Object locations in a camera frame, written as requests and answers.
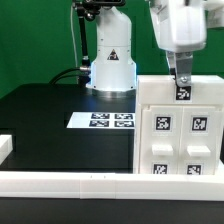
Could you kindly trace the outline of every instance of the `green backdrop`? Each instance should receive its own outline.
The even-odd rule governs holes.
[[[0,0],[0,6],[0,97],[22,84],[47,83],[60,71],[74,67],[71,0]],[[155,42],[148,3],[127,0],[121,11],[132,20],[132,57],[138,74],[167,74],[165,54]],[[74,26],[81,59],[76,15]],[[94,22],[87,24],[91,60],[96,56],[95,26]],[[195,53],[193,73],[222,75],[223,51],[224,31],[209,30],[206,49]],[[74,83],[75,79],[63,82]]]

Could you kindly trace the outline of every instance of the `black table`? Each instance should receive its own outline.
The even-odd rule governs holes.
[[[75,85],[23,85],[0,100],[0,133],[14,150],[1,171],[131,173],[133,130],[66,129],[72,112],[133,113]],[[0,223],[224,223],[223,202],[0,198]]]

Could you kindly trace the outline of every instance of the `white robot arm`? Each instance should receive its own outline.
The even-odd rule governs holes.
[[[207,28],[220,29],[224,27],[224,0],[204,1],[204,8],[208,10]]]
[[[131,59],[131,21],[115,6],[125,0],[75,0],[80,22],[83,60],[89,68],[84,18],[97,24],[97,58],[91,64],[91,81],[86,87],[94,94],[120,98],[135,94],[136,64]]]
[[[167,52],[171,74],[179,87],[191,85],[193,51],[205,47],[202,0],[154,0],[150,12],[160,49]]]

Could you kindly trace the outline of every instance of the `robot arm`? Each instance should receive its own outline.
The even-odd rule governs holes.
[[[154,0],[150,12],[156,40],[167,52],[170,73],[179,87],[191,85],[193,52],[205,47],[202,0]]]
[[[207,27],[213,29],[224,28],[224,0],[204,1],[204,8],[209,11]]]

